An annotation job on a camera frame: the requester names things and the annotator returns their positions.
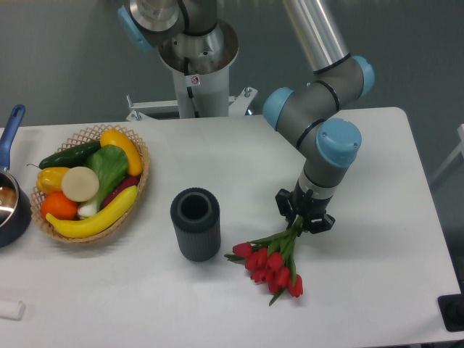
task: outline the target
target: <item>blue pan handle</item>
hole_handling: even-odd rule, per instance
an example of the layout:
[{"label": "blue pan handle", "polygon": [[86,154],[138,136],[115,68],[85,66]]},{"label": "blue pan handle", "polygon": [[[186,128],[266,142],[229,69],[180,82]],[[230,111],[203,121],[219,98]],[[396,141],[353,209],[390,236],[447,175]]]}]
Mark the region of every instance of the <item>blue pan handle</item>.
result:
[{"label": "blue pan handle", "polygon": [[24,105],[16,105],[9,116],[7,126],[0,138],[0,169],[9,169],[9,153],[25,112]]}]

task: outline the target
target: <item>pot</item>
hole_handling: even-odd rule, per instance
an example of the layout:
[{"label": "pot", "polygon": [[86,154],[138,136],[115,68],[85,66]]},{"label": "pot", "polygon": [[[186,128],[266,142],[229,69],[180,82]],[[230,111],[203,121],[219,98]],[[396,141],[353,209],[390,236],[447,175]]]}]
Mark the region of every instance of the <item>pot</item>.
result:
[{"label": "pot", "polygon": [[18,239],[30,223],[30,203],[16,179],[8,173],[10,150],[25,108],[16,105],[0,138],[0,248]]}]

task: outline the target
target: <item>red tulip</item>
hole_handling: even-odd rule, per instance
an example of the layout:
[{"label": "red tulip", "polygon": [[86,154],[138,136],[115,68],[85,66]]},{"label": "red tulip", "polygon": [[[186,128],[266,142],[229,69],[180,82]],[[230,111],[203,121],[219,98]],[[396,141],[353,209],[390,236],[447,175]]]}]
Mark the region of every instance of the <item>red tulip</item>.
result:
[{"label": "red tulip", "polygon": [[275,281],[271,281],[270,283],[268,283],[268,288],[271,294],[276,294],[277,291],[281,289],[281,287],[277,285]]},{"label": "red tulip", "polygon": [[268,248],[261,248],[257,251],[258,253],[258,268],[264,268],[268,262]]},{"label": "red tulip", "polygon": [[295,286],[292,285],[291,283],[291,278],[289,278],[289,283],[287,284],[287,287],[289,288],[289,293],[293,297],[299,297],[299,295],[303,295],[303,280],[302,277],[297,274],[297,282],[295,283]]},{"label": "red tulip", "polygon": [[282,267],[280,270],[275,272],[275,282],[281,288],[285,287],[289,283],[290,270],[287,267]]},{"label": "red tulip", "polygon": [[250,243],[241,243],[234,246],[232,252],[237,256],[247,259],[253,254],[253,247]]},{"label": "red tulip", "polygon": [[260,268],[252,273],[250,277],[254,280],[255,283],[262,283],[266,279],[266,270],[264,268]]},{"label": "red tulip", "polygon": [[283,258],[280,252],[273,252],[266,263],[266,268],[271,270],[278,270],[283,266]]},{"label": "red tulip", "polygon": [[254,252],[250,255],[250,257],[248,257],[248,259],[246,260],[245,262],[245,268],[247,270],[256,270],[258,269],[258,257],[259,257],[259,253],[258,252]]},{"label": "red tulip", "polygon": [[274,271],[273,270],[265,270],[266,275],[264,277],[264,281],[266,283],[271,283],[274,280]]}]

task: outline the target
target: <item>robotic arm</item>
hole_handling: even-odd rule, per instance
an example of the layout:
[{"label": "robotic arm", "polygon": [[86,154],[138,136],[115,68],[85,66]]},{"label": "robotic arm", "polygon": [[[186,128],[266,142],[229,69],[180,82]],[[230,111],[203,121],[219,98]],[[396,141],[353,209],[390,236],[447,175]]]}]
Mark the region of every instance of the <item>robotic arm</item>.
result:
[{"label": "robotic arm", "polygon": [[228,115],[229,67],[239,51],[216,0],[130,0],[120,22],[142,51],[158,46],[173,74],[181,118]]},{"label": "robotic arm", "polygon": [[[301,92],[280,88],[264,104],[265,119],[307,159],[294,190],[275,198],[289,225],[300,215],[305,230],[319,233],[335,222],[326,207],[361,145],[355,125],[331,117],[367,93],[374,74],[351,56],[323,0],[284,5],[317,79]],[[118,12],[126,33],[144,51],[158,46],[173,71],[181,118],[227,115],[228,67],[239,46],[217,18],[216,0],[130,0],[129,10]]]},{"label": "robotic arm", "polygon": [[361,145],[355,125],[329,118],[367,93],[374,74],[365,59],[351,57],[321,0],[284,4],[317,79],[299,93],[280,88],[265,102],[266,120],[307,159],[294,190],[281,189],[276,201],[289,224],[300,215],[305,230],[319,233],[335,222],[327,204]]}]

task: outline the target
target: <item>yellow squash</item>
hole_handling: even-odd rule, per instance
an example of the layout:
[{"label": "yellow squash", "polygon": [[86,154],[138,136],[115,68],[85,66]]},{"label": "yellow squash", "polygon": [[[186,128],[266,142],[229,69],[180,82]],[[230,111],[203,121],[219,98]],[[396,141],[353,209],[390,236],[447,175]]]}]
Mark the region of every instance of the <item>yellow squash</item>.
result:
[{"label": "yellow squash", "polygon": [[142,174],[142,170],[144,169],[142,158],[133,142],[124,133],[115,129],[106,130],[100,136],[100,145],[101,147],[115,145],[123,149],[128,157],[128,174],[130,176],[139,176]]}]

